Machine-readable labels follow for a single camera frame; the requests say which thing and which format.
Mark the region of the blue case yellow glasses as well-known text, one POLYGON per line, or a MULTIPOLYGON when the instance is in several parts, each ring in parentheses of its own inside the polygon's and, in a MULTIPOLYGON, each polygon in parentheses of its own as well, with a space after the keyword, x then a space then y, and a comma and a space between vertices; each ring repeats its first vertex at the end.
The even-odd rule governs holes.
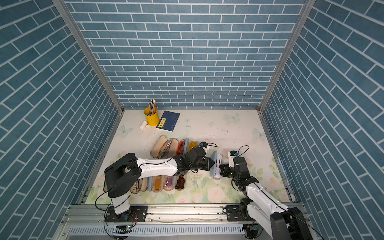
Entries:
POLYGON ((186 138, 184 141, 184 151, 183 153, 186 154, 188 151, 190 151, 192 148, 196 147, 198 145, 198 142, 196 141, 190 141, 189 138, 186 138))

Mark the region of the blue case white glasses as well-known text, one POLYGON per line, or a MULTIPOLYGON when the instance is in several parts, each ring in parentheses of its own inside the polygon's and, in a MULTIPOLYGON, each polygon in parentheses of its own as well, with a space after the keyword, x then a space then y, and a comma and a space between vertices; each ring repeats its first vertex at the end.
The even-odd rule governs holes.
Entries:
POLYGON ((210 169, 210 175, 215 180, 220 180, 222 178, 220 165, 223 163, 222 155, 218 154, 216 151, 213 152, 211 159, 214 161, 214 165, 210 169))

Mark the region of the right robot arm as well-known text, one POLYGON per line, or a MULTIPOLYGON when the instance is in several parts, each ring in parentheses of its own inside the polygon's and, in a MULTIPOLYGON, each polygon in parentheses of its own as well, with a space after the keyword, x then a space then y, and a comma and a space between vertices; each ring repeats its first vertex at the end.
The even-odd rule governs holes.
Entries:
POLYGON ((273 240, 311 240, 313 238, 303 213, 275 199, 251 176, 244 157, 234 157, 233 165, 220 165, 222 177, 232 179, 246 198, 241 200, 243 218, 255 220, 273 240))

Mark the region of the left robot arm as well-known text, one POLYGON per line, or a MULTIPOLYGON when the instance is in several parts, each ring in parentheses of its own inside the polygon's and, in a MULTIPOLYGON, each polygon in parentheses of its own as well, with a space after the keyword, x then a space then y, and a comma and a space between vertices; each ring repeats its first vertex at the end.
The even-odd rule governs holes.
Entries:
POLYGON ((121 215, 130 210, 128 192, 140 179, 155 176, 179 176, 189 171, 209 171, 215 161, 206 156, 206 148, 197 146, 184 155, 161 160, 147 160, 129 153, 108 166, 105 185, 114 211, 121 215))

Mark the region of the plaid case red glasses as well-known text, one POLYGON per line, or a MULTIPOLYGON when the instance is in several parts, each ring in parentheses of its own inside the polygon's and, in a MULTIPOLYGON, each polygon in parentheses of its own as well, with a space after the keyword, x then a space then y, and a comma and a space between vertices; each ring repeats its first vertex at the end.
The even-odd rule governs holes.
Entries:
POLYGON ((178 141, 177 139, 171 139, 171 144, 168 150, 167 157, 171 158, 181 154, 182 151, 184 150, 184 148, 182 147, 184 143, 185 143, 184 140, 178 141))

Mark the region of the beige case purple glasses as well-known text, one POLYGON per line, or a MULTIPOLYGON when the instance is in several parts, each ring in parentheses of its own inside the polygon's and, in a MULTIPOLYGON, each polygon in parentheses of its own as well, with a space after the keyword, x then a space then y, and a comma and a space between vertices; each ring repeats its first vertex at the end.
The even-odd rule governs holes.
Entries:
POLYGON ((164 176, 163 180, 163 190, 172 191, 175 189, 176 177, 173 176, 164 176))

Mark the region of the blue case orange glasses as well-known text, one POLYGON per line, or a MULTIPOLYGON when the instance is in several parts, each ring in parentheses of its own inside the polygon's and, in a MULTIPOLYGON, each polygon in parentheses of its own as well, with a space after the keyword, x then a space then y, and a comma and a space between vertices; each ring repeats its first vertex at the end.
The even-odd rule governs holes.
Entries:
POLYGON ((149 178, 149 191, 159 193, 163 190, 163 176, 154 176, 149 178))

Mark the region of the beige case black glasses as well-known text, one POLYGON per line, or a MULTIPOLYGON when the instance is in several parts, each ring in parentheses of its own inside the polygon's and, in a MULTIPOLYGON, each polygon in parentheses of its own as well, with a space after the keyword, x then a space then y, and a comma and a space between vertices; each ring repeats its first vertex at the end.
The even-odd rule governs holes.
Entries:
POLYGON ((131 187, 130 191, 133 194, 138 194, 140 192, 145 192, 149 188, 149 178, 139 179, 131 187))

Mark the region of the dark blue book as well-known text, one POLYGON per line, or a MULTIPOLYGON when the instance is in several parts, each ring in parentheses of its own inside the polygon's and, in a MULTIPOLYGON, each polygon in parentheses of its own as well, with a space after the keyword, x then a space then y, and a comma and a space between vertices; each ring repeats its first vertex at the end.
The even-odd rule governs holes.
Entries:
POLYGON ((164 111, 157 129, 173 132, 180 117, 180 113, 164 111))

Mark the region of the yellow pen cup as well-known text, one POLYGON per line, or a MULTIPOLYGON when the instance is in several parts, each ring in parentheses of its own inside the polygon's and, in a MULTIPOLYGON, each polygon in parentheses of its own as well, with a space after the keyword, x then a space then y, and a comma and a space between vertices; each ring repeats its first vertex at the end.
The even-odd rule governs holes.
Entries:
POLYGON ((145 114, 146 121, 147 121, 149 126, 156 127, 158 125, 158 123, 160 122, 157 108, 155 108, 153 114, 150 113, 150 108, 146 108, 144 110, 144 114, 145 114))

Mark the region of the white eraser sharpener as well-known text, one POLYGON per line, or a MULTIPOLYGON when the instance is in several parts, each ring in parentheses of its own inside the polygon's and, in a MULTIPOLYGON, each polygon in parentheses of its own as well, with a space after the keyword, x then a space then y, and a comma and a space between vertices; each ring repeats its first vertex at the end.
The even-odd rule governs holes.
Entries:
POLYGON ((141 129, 141 130, 144 130, 148 125, 149 125, 148 122, 147 122, 147 121, 144 121, 144 122, 141 124, 140 129, 141 129))

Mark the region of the pencils in cup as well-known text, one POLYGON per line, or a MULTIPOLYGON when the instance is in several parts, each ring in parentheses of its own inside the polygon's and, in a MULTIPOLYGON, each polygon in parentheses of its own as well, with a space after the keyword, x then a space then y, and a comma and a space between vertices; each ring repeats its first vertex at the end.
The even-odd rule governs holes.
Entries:
POLYGON ((155 113, 156 110, 156 100, 155 99, 150 99, 150 104, 149 104, 149 116, 152 116, 155 113))

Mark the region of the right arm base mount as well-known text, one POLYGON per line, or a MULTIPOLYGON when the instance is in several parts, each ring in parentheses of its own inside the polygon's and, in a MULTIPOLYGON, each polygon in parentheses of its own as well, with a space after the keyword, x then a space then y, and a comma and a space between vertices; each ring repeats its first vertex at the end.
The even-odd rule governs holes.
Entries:
POLYGON ((223 213, 227 216, 228 222, 254 222, 245 206, 243 205, 227 205, 223 208, 223 213))

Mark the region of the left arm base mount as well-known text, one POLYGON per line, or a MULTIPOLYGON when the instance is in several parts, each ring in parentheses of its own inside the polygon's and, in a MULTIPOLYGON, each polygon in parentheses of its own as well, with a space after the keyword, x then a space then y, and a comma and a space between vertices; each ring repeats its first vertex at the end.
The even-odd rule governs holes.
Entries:
POLYGON ((106 223, 143 223, 146 220, 148 206, 131 206, 122 214, 116 214, 113 206, 108 207, 104 221, 106 223))

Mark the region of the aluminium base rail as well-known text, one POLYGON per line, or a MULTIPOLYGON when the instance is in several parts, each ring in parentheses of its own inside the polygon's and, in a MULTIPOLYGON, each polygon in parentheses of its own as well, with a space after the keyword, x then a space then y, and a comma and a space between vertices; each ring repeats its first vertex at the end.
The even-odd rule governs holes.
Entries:
MULTIPOLYGON (((56 240, 149 240, 171 239, 235 239, 273 240, 256 222, 228 222, 223 208, 239 204, 149 204, 143 223, 106 223, 107 211, 99 211, 91 205, 71 206, 55 235, 56 240)), ((297 207, 310 228, 307 213, 302 204, 286 204, 297 207)))

